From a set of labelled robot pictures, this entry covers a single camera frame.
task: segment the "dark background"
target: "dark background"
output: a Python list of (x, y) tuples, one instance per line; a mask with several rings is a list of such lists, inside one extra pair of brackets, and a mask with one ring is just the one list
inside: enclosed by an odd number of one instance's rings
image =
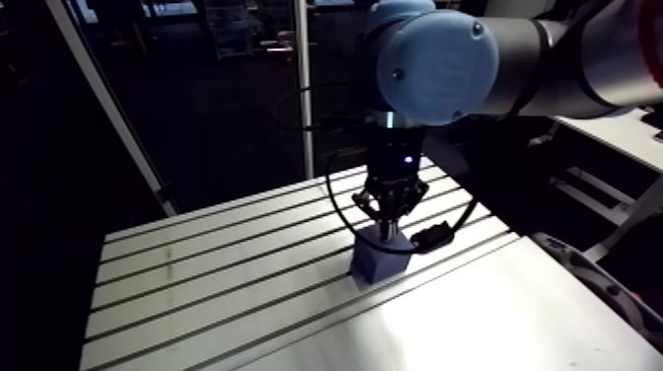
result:
[[(7, 158), (16, 160), (7, 178), (17, 181), (17, 190), (6, 194), (20, 221), (18, 263), (11, 266), (19, 283), (19, 361), (26, 369), (77, 369), (104, 235), (165, 215), (45, 3), (3, 3), (0, 115), (18, 138), (6, 146)], [(465, 0), (461, 9), (480, 15), (485, 4)], [(291, 9), (284, 12), (292, 29)], [(365, 5), (311, 11), (313, 84), (355, 76), (364, 17)], [(195, 16), (152, 21), (144, 25), (146, 53), (135, 43), (113, 45), (117, 36), (103, 25), (82, 25), (81, 32), (179, 212), (303, 181), (301, 136), (278, 129), (269, 117), (272, 103), (297, 85), (294, 54), (259, 50), (276, 29), (255, 35), (253, 56), (219, 60)], [(351, 89), (312, 96), (315, 120), (356, 113)], [(298, 109), (296, 99), (286, 102), (281, 118), (297, 125)], [(585, 250), (615, 227), (550, 187), (549, 177), (577, 165), (637, 197), (656, 174), (570, 130), (529, 148), (551, 124), (547, 118), (466, 119), (430, 135), (453, 153), (444, 170), (514, 231), (547, 232)], [(317, 175), (328, 154), (363, 145), (354, 132), (314, 138)], [(344, 158), (337, 169), (361, 161)], [(650, 242), (660, 239), (660, 225), (660, 218), (644, 223), (604, 262), (651, 303), (660, 300), (657, 282), (663, 282), (655, 264), (660, 253), (651, 249), (660, 244)]]

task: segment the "white metal frame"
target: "white metal frame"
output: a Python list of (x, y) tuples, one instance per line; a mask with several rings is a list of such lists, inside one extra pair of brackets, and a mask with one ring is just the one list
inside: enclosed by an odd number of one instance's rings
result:
[[(530, 141), (530, 146), (553, 140), (554, 135), (557, 133), (561, 125), (562, 123), (557, 119), (554, 119), (554, 124), (548, 134), (532, 139)], [(658, 179), (644, 192), (643, 195), (638, 199), (633, 200), (623, 192), (578, 167), (573, 166), (567, 169), (567, 171), (620, 202), (620, 204), (610, 209), (576, 187), (567, 185), (555, 177), (551, 177), (551, 184), (553, 186), (617, 225), (617, 229), (608, 236), (608, 238), (583, 253), (584, 257), (591, 261), (598, 261), (606, 256), (610, 252), (610, 249), (626, 235), (630, 228), (649, 216), (662, 211), (663, 174), (659, 175)]]
[[(307, 15), (306, 0), (295, 1), (295, 33), (297, 35), (297, 58), (299, 66), (299, 89), (307, 88), (311, 85), (311, 76), (309, 68), (309, 21)], [(304, 91), (299, 95), (299, 103), (302, 113), (302, 127), (308, 127), (312, 124), (311, 116), (311, 92)], [(306, 179), (312, 179), (314, 176), (313, 167), (313, 134), (305, 131), (302, 134), (304, 141), (304, 173)]]
[(95, 62), (85, 47), (85, 44), (81, 40), (81, 37), (78, 34), (71, 17), (69, 17), (69, 13), (67, 12), (63, 1), (46, 0), (46, 5), (48, 6), (48, 9), (53, 16), (55, 23), (60, 28), (62, 35), (64, 36), (67, 44), (69, 45), (69, 48), (71, 49), (71, 52), (74, 54), (74, 57), (76, 58), (78, 65), (83, 71), (83, 74), (88, 80), (88, 83), (95, 93), (95, 96), (97, 96), (99, 103), (102, 105), (106, 115), (109, 117), (110, 123), (117, 132), (117, 135), (119, 135), (119, 139), (124, 144), (126, 150), (129, 151), (129, 155), (138, 167), (138, 170), (143, 176), (143, 179), (145, 179), (145, 182), (147, 182), (155, 197), (157, 197), (157, 200), (161, 204), (161, 207), (164, 209), (164, 212), (166, 212), (166, 215), (177, 215), (177, 212), (171, 202), (161, 199), (159, 196), (159, 191), (163, 188), (163, 185), (161, 184), (159, 177), (152, 168), (145, 153), (141, 149), (140, 144), (129, 129), (129, 126), (119, 111), (119, 108), (117, 107), (111, 92), (106, 87), (106, 84), (104, 84), (104, 80), (97, 70)]

